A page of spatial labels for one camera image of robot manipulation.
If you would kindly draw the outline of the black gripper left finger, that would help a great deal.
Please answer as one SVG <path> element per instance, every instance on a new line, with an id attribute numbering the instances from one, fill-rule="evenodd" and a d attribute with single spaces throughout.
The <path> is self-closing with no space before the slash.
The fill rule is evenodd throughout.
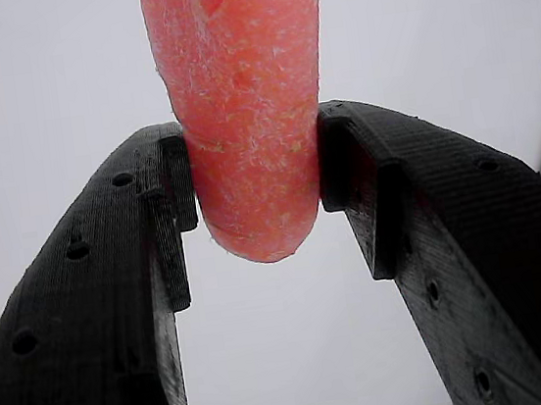
<path id="1" fill-rule="evenodd" d="M 198 223 L 180 126 L 145 127 L 91 177 L 0 317 L 0 405 L 187 405 L 175 314 Z"/>

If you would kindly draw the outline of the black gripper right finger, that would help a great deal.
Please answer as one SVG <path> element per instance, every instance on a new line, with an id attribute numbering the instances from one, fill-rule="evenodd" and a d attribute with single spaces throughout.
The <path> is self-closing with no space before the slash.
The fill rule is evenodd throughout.
<path id="1" fill-rule="evenodd" d="M 541 405 L 541 175 L 370 104 L 318 116 L 323 207 L 396 283 L 453 405 Z"/>

